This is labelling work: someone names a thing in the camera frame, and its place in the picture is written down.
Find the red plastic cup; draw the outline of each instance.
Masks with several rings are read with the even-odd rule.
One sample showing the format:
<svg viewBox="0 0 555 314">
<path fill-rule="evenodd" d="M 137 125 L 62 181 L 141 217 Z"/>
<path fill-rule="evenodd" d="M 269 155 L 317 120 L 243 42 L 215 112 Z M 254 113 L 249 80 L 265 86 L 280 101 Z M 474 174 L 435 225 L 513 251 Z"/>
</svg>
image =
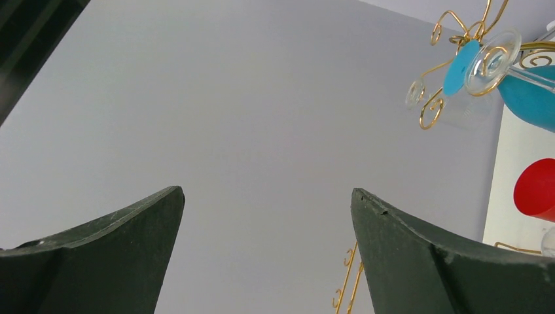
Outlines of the red plastic cup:
<svg viewBox="0 0 555 314">
<path fill-rule="evenodd" d="M 513 198 L 521 213 L 555 222 L 555 159 L 528 166 L 514 185 Z"/>
</svg>

